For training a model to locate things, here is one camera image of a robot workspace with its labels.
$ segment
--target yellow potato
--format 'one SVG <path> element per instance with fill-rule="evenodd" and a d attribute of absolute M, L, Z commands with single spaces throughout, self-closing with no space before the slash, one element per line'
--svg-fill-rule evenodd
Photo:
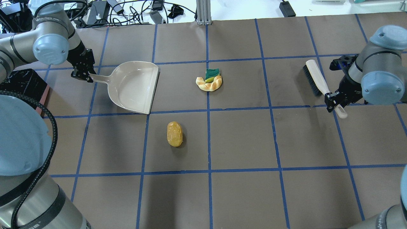
<path fill-rule="evenodd" d="M 170 122 L 167 126 L 167 141 L 171 146 L 178 147 L 182 143 L 182 128 L 178 122 Z"/>

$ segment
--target white dustpan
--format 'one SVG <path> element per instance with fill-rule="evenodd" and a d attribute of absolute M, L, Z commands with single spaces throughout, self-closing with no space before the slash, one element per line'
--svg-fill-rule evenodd
<path fill-rule="evenodd" d="M 107 92 L 114 104 L 131 112 L 148 115 L 158 70 L 158 66 L 150 62 L 129 61 L 117 66 L 109 76 L 90 76 L 98 83 L 107 84 Z"/>

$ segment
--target sponge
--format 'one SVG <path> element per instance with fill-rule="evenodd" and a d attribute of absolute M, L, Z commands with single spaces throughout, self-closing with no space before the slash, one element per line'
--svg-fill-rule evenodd
<path fill-rule="evenodd" d="M 213 79 L 218 75 L 220 75 L 219 68 L 217 68 L 217 69 L 207 69 L 206 70 L 206 75 L 205 75 L 205 83 L 213 82 Z"/>

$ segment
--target brush bristle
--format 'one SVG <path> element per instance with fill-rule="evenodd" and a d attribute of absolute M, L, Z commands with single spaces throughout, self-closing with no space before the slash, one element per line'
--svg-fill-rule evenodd
<path fill-rule="evenodd" d="M 308 70 L 308 67 L 306 65 L 304 65 L 304 67 L 302 67 L 302 69 L 304 70 L 305 76 L 308 79 L 309 85 L 311 86 L 312 92 L 314 93 L 315 96 L 321 96 L 322 92 L 318 89 L 317 85 L 314 82 L 314 79 L 312 79 L 311 73 Z"/>

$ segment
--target white floor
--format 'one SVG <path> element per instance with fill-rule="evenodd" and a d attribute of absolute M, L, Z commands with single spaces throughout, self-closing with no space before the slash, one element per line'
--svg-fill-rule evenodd
<path fill-rule="evenodd" d="M 188 7 L 192 11 L 196 9 L 195 0 L 166 0 Z M 125 14 L 130 13 L 132 5 L 137 11 L 141 10 L 144 1 L 126 3 Z M 283 17 L 278 8 L 281 0 L 211 0 L 212 20 L 239 20 L 254 18 L 280 18 Z M 340 15 L 354 13 L 379 13 L 400 11 L 403 0 L 369 0 L 362 3 L 354 3 L 353 0 L 338 0 L 338 2 L 317 2 L 316 0 L 289 0 L 297 16 L 316 15 Z M 165 4 L 167 10 L 171 4 Z M 144 21 L 154 23 L 148 15 L 144 15 Z M 178 16 L 169 23 L 193 22 L 194 14 L 185 10 L 184 15 Z"/>

